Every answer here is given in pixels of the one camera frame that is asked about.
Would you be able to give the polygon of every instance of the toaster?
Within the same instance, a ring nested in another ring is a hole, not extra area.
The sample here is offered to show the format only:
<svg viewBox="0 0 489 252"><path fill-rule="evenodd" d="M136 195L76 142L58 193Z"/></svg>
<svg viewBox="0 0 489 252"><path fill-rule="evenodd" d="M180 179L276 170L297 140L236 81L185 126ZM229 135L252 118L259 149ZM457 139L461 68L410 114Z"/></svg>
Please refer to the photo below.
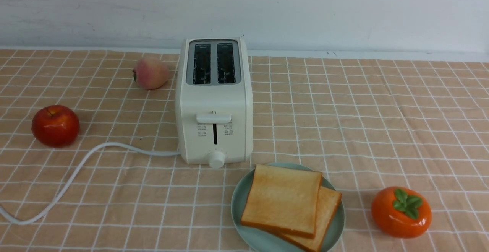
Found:
<svg viewBox="0 0 489 252"><path fill-rule="evenodd" d="M176 69L175 116L185 162L221 168L248 161L253 93L244 39L186 39Z"/></svg>

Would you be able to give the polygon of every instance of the persimmon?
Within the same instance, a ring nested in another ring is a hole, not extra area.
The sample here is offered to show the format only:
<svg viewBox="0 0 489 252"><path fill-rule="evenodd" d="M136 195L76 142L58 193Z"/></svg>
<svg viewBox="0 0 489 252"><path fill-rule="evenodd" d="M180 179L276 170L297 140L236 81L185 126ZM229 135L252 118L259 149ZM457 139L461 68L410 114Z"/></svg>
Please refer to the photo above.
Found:
<svg viewBox="0 0 489 252"><path fill-rule="evenodd" d="M416 191L404 187L388 187L372 201L372 217L386 234L396 238L416 238L431 225L431 207Z"/></svg>

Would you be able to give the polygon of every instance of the bread slice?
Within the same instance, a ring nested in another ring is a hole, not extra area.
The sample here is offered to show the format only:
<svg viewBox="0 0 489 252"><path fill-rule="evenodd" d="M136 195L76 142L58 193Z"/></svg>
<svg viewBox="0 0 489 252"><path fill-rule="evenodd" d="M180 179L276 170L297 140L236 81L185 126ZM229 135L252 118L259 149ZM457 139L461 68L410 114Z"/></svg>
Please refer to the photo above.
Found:
<svg viewBox="0 0 489 252"><path fill-rule="evenodd" d="M241 224L314 238L323 174L257 164Z"/></svg>
<svg viewBox="0 0 489 252"><path fill-rule="evenodd" d="M331 221L338 210L341 203L341 193L332 189L321 187L319 189L319 198L317 202L317 218L316 218L316 236L313 239L302 238L280 231L267 231L306 252L319 252L323 245L324 237Z"/></svg>

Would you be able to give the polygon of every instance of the browning control knob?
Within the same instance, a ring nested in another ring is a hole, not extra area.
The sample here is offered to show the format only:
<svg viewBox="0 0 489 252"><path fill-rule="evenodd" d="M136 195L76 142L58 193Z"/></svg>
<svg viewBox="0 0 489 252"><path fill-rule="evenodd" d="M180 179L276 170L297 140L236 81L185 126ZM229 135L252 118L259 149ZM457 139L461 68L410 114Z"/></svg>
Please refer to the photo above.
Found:
<svg viewBox="0 0 489 252"><path fill-rule="evenodd" d="M219 169L224 166L226 156L224 153L222 153L222 151L213 151L207 155L207 159L211 168Z"/></svg>

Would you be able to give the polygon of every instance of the white cord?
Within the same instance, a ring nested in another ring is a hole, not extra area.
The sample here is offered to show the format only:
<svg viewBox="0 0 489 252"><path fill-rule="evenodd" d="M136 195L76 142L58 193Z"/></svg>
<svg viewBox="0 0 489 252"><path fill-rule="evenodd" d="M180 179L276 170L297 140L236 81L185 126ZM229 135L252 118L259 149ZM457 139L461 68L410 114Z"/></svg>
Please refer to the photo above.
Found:
<svg viewBox="0 0 489 252"><path fill-rule="evenodd" d="M82 159L82 161L80 162L80 164L78 165L78 167L76 167L76 169L73 172L73 174L71 175L70 179L68 179L68 181L66 182L65 186L63 187L63 189L61 189L61 191L58 193L58 195L56 195L56 197L54 198L53 202L50 203L37 216L33 217L32 219L28 219L26 221L21 221L19 219L14 218L13 216L11 216L1 206L0 206L0 214L2 214L2 216L4 216L9 222L11 222L13 224L17 224L17 225L31 224L31 223L34 223L35 221L37 221L38 219L42 218L62 198L62 196L65 194L66 190L68 190L68 187L70 187L70 184L73 182L73 179L75 179L75 177L78 174L78 172L80 172L80 169L83 167L84 163L87 162L87 159L89 159L89 157L94 152L96 152L98 149L103 148L103 147L108 147L108 146L122 147L122 148L126 148L128 150L136 151L138 153L147 154L149 156L179 156L180 155L180 153L179 152L176 152L176 151L145 151L145 150L142 150L140 148L136 148L136 147L133 147L133 146L130 146L130 145L126 145L126 144L123 144L123 143L119 143L119 142L106 142L106 143L103 143L103 144L100 144L100 145L95 146L93 149L91 149L85 155L85 157Z"/></svg>

